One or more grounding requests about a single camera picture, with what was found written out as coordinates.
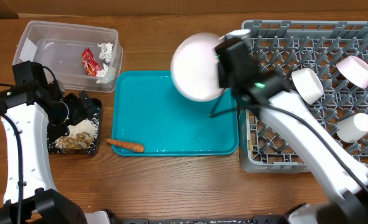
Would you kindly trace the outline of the pink round plate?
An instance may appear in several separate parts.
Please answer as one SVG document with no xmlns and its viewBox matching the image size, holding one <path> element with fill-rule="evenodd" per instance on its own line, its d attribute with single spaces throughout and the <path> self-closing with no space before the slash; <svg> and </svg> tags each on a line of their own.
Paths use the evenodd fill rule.
<svg viewBox="0 0 368 224">
<path fill-rule="evenodd" d="M 178 92 L 189 100 L 205 102 L 216 99 L 219 87 L 215 47 L 220 37 L 198 33 L 188 37 L 176 49 L 171 60 L 171 76 Z"/>
</svg>

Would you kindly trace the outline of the red foil snack wrapper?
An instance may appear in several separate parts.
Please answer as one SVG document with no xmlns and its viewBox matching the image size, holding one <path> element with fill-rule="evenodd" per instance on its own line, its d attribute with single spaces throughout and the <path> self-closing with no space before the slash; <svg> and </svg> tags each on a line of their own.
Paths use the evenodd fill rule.
<svg viewBox="0 0 368 224">
<path fill-rule="evenodd" d="M 107 66 L 101 68 L 95 60 L 92 51 L 85 48 L 82 52 L 82 64 L 88 76 L 91 77 L 105 77 L 107 73 Z"/>
</svg>

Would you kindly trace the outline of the white napkin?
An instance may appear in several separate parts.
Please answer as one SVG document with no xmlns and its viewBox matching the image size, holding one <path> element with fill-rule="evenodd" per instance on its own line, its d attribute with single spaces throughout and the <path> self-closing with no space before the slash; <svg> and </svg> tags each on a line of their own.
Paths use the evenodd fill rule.
<svg viewBox="0 0 368 224">
<path fill-rule="evenodd" d="M 110 63 L 112 55 L 113 55 L 113 44 L 110 42 L 102 43 L 102 44 L 98 44 L 97 47 L 101 49 L 99 58 L 104 60 L 106 63 Z"/>
</svg>

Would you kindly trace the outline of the cream bowl with leftovers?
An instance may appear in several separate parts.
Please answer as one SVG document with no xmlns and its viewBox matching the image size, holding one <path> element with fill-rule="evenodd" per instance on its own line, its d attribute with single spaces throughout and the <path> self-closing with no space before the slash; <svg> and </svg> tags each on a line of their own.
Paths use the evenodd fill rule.
<svg viewBox="0 0 368 224">
<path fill-rule="evenodd" d="M 291 78 L 297 92 L 307 104 L 312 105 L 323 96 L 323 86 L 312 69 L 296 70 L 291 74 Z"/>
</svg>

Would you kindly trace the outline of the orange carrot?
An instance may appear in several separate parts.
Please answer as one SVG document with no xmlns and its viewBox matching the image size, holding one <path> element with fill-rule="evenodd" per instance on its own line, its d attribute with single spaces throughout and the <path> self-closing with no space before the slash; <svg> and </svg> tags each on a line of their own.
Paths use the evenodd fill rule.
<svg viewBox="0 0 368 224">
<path fill-rule="evenodd" d="M 106 141 L 111 145 L 122 147 L 133 152 L 143 153 L 145 150 L 142 144 L 138 144 L 135 142 L 120 141 L 115 139 L 107 139 Z"/>
</svg>

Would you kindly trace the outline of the pink white bowl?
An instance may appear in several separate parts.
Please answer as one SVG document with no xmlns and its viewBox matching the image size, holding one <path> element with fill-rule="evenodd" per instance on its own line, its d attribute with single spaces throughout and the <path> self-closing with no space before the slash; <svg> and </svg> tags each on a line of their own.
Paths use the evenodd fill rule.
<svg viewBox="0 0 368 224">
<path fill-rule="evenodd" d="M 336 65 L 339 72 L 352 84 L 368 87 L 368 64 L 359 57 L 350 55 Z"/>
</svg>

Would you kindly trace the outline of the small white cup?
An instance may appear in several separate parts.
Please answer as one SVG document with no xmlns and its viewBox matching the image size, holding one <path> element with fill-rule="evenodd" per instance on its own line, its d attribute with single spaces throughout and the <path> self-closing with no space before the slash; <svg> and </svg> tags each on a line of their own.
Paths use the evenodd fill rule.
<svg viewBox="0 0 368 224">
<path fill-rule="evenodd" d="M 338 122 L 338 137 L 348 143 L 354 143 L 368 133 L 368 114 L 358 113 Z"/>
</svg>

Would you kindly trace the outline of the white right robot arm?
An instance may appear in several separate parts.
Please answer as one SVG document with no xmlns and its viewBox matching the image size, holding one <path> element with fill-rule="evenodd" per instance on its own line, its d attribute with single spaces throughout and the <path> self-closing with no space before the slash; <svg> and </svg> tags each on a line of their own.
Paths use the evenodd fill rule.
<svg viewBox="0 0 368 224">
<path fill-rule="evenodd" d="M 348 154 L 315 120 L 291 83 L 278 72 L 262 73 L 236 31 L 215 47 L 218 79 L 241 108 L 278 133 L 312 172 L 328 202 L 302 204 L 287 223 L 368 223 L 368 168 Z"/>
</svg>

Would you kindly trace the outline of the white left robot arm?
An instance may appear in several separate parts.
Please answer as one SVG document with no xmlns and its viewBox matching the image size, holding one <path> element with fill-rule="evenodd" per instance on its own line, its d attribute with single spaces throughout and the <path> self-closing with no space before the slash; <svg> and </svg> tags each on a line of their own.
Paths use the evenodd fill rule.
<svg viewBox="0 0 368 224">
<path fill-rule="evenodd" d="M 37 62 L 13 65 L 15 83 L 0 91 L 0 117 L 7 140 L 7 186 L 0 223 L 116 223 L 109 210 L 85 213 L 60 194 L 49 164 L 49 143 L 68 136 L 68 126 L 100 114 L 101 103 L 85 91 L 65 96 L 49 68 Z"/>
</svg>

